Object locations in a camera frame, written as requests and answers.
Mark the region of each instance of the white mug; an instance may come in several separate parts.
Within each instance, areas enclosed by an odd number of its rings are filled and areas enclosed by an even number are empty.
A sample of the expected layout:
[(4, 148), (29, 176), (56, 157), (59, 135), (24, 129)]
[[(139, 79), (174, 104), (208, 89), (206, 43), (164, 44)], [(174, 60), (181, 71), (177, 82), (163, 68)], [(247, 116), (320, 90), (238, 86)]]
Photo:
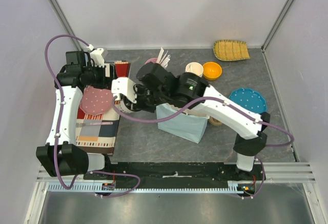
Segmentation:
[(199, 77), (202, 77), (204, 68), (203, 68), (202, 64), (199, 64), (197, 62), (192, 62), (192, 63), (187, 64), (186, 72), (191, 72), (191, 73), (198, 75)]

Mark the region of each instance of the yellow placemat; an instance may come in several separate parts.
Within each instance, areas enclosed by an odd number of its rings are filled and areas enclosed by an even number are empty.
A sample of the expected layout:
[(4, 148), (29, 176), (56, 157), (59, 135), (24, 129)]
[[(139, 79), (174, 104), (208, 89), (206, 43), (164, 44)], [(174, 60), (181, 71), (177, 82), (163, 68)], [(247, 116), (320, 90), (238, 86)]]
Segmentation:
[(214, 43), (214, 55), (222, 61), (250, 59), (247, 43), (238, 40), (221, 39)]

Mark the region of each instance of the white wall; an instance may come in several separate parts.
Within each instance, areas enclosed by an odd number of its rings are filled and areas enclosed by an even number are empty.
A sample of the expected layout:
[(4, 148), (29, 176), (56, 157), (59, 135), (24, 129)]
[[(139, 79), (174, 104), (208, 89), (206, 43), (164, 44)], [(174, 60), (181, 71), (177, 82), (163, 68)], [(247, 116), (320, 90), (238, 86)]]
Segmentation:
[(296, 0), (267, 50), (301, 159), (328, 207), (328, 0)]
[[(46, 141), (55, 107), (44, 47), (64, 30), (47, 0), (0, 0), (0, 11), (0, 222), (23, 223), (39, 169), (35, 150)], [(74, 49), (58, 41), (50, 51), (56, 71)]]
[(108, 48), (261, 46), (286, 0), (58, 0), (75, 34)]

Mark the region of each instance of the blue plate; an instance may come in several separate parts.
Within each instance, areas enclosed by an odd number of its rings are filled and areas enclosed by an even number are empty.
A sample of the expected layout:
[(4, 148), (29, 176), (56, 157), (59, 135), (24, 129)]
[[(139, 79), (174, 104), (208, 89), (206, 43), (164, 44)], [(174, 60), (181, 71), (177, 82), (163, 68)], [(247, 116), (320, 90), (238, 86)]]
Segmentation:
[(254, 113), (260, 114), (268, 110), (264, 97), (251, 88), (239, 88), (230, 94), (229, 99)]

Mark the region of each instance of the yellow bowl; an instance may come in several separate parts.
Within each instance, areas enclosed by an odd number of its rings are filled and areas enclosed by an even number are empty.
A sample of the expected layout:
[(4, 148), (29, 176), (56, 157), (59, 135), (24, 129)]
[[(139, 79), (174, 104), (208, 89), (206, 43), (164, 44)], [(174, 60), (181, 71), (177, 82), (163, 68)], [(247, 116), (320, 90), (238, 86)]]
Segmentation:
[(215, 62), (207, 62), (203, 64), (204, 73), (203, 76), (208, 80), (215, 80), (222, 74), (222, 68)]

